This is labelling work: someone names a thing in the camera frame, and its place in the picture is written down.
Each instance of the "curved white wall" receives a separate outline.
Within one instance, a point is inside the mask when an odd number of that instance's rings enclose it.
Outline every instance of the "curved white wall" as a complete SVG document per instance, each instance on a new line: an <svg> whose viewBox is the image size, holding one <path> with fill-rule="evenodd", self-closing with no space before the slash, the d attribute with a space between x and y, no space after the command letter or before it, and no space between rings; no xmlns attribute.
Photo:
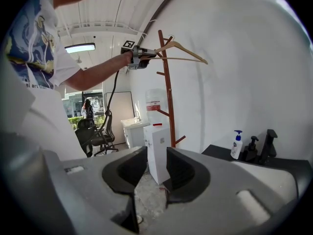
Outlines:
<svg viewBox="0 0 313 235"><path fill-rule="evenodd" d="M170 60L179 148L203 152L210 144L230 148L235 129L244 145L274 129L277 157L312 159L313 93L309 40L280 6L281 0L172 0L142 47L159 47L157 30L209 62ZM189 58L178 49L170 57ZM131 71L135 105L145 113L145 91L165 88L161 61Z"/></svg>

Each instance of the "hand soap bottle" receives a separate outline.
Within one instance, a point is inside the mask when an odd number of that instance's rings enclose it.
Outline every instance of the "hand soap bottle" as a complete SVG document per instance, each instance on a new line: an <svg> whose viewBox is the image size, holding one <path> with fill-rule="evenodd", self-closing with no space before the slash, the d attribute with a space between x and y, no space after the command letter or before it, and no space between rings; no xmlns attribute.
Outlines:
<svg viewBox="0 0 313 235"><path fill-rule="evenodd" d="M232 146L231 151L230 151L230 155L234 159L238 159L240 151L241 151L241 147L243 146L243 142L241 141L241 136L240 136L240 133L242 133L242 131L237 130L235 132L238 132L238 135L234 139L233 146Z"/></svg>
<svg viewBox="0 0 313 235"><path fill-rule="evenodd" d="M251 137L251 143L245 146L243 153L243 161L252 161L258 155L258 150L256 149L255 141L259 141L256 136Z"/></svg>

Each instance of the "white sink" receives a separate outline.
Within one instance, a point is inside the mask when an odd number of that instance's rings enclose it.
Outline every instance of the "white sink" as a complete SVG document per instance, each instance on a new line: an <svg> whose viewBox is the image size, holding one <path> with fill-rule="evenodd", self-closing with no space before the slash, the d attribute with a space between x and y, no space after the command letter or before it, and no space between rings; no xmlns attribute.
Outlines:
<svg viewBox="0 0 313 235"><path fill-rule="evenodd" d="M139 128L139 127L144 127L144 126L150 125L149 123L139 121L136 118L121 120L121 123L122 123L124 129Z"/></svg>
<svg viewBox="0 0 313 235"><path fill-rule="evenodd" d="M285 203L297 198L296 182L289 172L239 161L232 161L232 163L248 171L251 175L275 191Z"/></svg>

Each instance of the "white cylinder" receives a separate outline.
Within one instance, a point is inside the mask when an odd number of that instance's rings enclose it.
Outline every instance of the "white cylinder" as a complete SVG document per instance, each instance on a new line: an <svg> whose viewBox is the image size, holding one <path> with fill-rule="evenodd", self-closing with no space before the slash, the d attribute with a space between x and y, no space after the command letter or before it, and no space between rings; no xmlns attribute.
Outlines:
<svg viewBox="0 0 313 235"><path fill-rule="evenodd" d="M167 94L163 89L151 89L146 91L146 111L150 124L166 124L169 119L166 115L158 112L162 110L168 112Z"/></svg>

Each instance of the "hand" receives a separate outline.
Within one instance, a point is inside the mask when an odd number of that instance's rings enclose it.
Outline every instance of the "hand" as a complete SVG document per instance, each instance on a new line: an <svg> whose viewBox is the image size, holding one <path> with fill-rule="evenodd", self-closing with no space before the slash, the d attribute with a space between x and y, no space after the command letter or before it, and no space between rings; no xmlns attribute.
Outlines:
<svg viewBox="0 0 313 235"><path fill-rule="evenodd" d="M127 52L123 53L122 55L124 55L125 58L126 58L126 65L125 66L127 66L128 64L131 63L131 60L132 60L132 57L133 57L133 52L132 51L127 51Z"/></svg>

